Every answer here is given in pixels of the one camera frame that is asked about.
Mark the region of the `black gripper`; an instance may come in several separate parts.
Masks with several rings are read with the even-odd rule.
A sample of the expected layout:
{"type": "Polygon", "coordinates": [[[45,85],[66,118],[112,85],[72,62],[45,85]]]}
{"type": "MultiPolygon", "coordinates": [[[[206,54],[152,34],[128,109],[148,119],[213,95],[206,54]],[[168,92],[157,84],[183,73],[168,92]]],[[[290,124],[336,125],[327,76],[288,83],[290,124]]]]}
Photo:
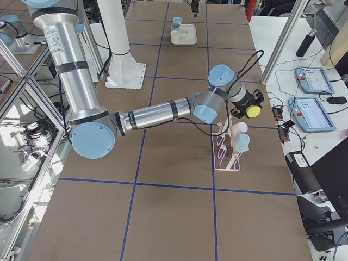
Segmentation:
{"type": "Polygon", "coordinates": [[[197,17],[198,12],[198,0],[191,1],[191,11],[193,12],[193,16],[197,17]]]}
{"type": "Polygon", "coordinates": [[[252,94],[246,88],[241,88],[236,95],[229,98],[229,101],[235,106],[231,110],[231,114],[239,119],[247,117],[246,109],[253,105],[252,98],[252,94]]]}

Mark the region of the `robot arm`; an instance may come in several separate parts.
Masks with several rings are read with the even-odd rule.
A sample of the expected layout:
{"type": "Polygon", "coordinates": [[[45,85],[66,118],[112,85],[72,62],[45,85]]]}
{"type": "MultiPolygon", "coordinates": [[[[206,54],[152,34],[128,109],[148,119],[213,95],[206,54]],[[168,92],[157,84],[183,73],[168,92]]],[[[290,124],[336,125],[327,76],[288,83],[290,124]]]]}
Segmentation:
{"type": "Polygon", "coordinates": [[[117,138],[187,115],[210,124],[229,103],[234,105],[227,112],[230,116],[253,118],[260,113],[263,94],[259,90],[249,92],[240,82],[241,76],[221,64],[210,70],[209,87],[202,94],[111,114],[99,104],[79,40],[77,28],[82,1],[26,1],[26,5],[34,24],[45,35],[72,111],[72,147],[84,158],[102,158],[113,149],[117,138]]]}

